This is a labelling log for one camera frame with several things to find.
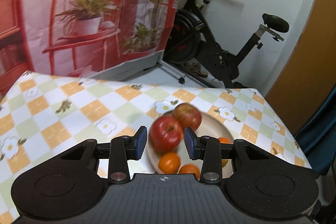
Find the large orange mandarin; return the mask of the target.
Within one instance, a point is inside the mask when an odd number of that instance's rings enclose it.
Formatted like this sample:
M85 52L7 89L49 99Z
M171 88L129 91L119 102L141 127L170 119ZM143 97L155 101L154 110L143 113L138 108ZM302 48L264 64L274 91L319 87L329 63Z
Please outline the large orange mandarin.
M159 169L164 174L176 174L181 166L181 159L175 152L164 154L158 163Z

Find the red apple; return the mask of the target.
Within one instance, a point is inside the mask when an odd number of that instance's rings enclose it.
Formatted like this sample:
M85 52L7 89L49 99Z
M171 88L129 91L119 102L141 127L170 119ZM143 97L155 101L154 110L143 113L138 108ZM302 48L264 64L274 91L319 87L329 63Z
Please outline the red apple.
M161 116L151 124L150 143L156 153L163 155L179 146L183 133L183 127L173 116Z
M173 117L183 128L190 127L196 131L202 122L201 112L191 104L182 103L173 110Z

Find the small orange mandarin near plate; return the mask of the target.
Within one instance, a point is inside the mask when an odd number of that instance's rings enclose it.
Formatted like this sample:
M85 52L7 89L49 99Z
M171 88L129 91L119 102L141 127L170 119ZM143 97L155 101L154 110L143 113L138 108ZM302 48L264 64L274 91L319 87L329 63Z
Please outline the small orange mandarin near plate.
M220 137L218 138L220 143L223 143L223 144L231 144L232 141L230 141L229 139L225 138L225 137Z

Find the small orange mandarin middle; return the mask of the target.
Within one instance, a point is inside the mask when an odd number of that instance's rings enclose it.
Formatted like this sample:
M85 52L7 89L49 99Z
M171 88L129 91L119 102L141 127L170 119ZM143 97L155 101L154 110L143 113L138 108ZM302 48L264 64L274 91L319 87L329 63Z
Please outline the small orange mandarin middle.
M198 180L200 178L200 169L194 164L185 164L180 168L179 174L194 174Z

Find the checkered floral tablecloth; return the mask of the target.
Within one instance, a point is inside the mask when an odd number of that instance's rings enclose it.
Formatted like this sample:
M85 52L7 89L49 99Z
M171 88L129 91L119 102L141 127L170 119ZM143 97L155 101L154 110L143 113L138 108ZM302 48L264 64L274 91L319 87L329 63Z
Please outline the checkered floral tablecloth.
M85 139L107 143L133 135L183 102L213 116L233 138L309 166L293 135L256 89L129 84L27 71L1 100L1 223L18 217L10 189L25 170Z

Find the orange wooden door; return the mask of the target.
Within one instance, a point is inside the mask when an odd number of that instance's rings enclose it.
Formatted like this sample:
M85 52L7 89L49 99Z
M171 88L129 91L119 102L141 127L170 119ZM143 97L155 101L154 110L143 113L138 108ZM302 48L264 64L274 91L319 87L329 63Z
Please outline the orange wooden door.
M335 86L335 0L314 0L307 24L266 100L295 135Z

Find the printed pink backdrop curtain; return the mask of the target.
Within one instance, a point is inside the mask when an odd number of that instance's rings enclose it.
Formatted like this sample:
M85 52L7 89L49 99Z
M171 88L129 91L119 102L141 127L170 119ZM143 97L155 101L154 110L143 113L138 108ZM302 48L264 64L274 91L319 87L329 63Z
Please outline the printed pink backdrop curtain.
M90 76L165 50L179 0L1 0L1 94L26 71Z

